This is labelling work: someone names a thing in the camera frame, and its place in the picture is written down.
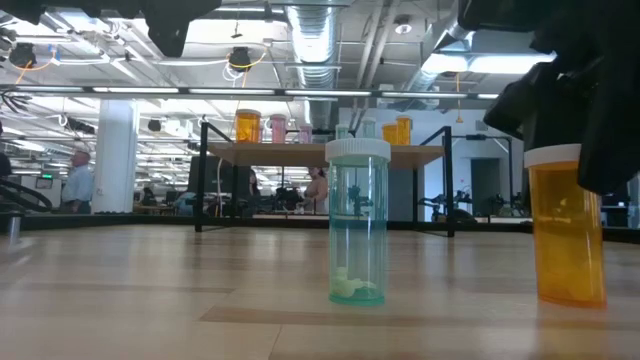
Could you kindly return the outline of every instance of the desk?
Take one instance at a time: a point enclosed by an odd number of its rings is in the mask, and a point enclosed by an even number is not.
[[[173,206],[133,205],[134,214],[173,215],[174,212],[175,212],[175,208]]]
[[[194,236],[185,226],[137,225],[25,232],[33,252],[0,258],[0,358],[640,354],[640,246],[604,244],[609,307],[589,310],[538,302],[531,235],[388,235],[387,303],[358,308],[327,299],[327,230],[227,228]]]

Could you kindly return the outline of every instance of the shirt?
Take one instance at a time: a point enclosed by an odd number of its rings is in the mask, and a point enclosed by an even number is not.
[[[93,195],[93,175],[89,166],[78,166],[71,171],[67,185],[62,189],[62,201],[91,201]]]
[[[11,174],[11,161],[7,155],[0,153],[0,176],[9,176]]]

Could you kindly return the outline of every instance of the man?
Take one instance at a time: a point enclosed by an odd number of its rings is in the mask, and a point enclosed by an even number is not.
[[[2,123],[0,122],[0,136],[4,132],[2,128]],[[6,179],[9,175],[11,175],[11,161],[4,153],[0,153],[0,178]]]
[[[62,206],[65,214],[91,214],[91,196],[93,195],[93,175],[89,172],[91,155],[77,151],[71,157],[73,170],[69,174],[67,185],[62,189]]]

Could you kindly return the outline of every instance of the yellow bottle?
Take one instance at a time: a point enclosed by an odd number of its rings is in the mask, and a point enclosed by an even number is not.
[[[398,125],[398,145],[411,145],[411,118],[400,115],[396,118]]]
[[[602,224],[599,198],[578,183],[579,144],[525,153],[529,169],[538,297],[553,303],[603,308]]]
[[[260,117],[260,112],[255,110],[236,111],[236,142],[260,142]]]
[[[398,125],[382,125],[382,138],[391,145],[398,145]]]

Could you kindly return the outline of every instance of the white bottle cap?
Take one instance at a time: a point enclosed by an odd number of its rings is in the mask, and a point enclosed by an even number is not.
[[[545,146],[531,149],[524,153],[524,167],[553,164],[559,162],[578,161],[580,159],[580,144],[564,144]]]
[[[327,162],[342,156],[378,156],[391,161],[391,144],[369,138],[340,139],[325,145],[324,158]]]

